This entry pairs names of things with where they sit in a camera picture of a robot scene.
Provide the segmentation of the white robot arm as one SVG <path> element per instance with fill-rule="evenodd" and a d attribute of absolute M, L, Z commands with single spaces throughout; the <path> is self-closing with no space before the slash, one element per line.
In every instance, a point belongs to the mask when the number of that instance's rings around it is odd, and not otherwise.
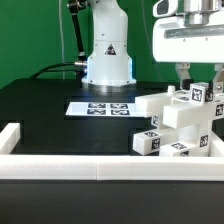
<path fill-rule="evenodd" d="M 101 91 L 133 85 L 127 53 L 127 14 L 117 0 L 89 0 L 93 12 L 93 52 L 82 83 Z M 158 62 L 174 62 L 182 84 L 192 63 L 224 67 L 224 0 L 159 0 L 153 6 L 152 51 Z"/>

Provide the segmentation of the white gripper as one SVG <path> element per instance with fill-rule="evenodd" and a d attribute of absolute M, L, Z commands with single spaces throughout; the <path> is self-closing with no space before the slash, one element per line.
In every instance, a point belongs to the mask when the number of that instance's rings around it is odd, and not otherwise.
<path fill-rule="evenodd" d="M 153 16 L 153 56 L 177 63 L 182 90 L 193 83 L 189 63 L 224 63 L 224 0 L 159 0 Z M 211 91 L 223 93 L 224 64 L 214 70 Z"/>

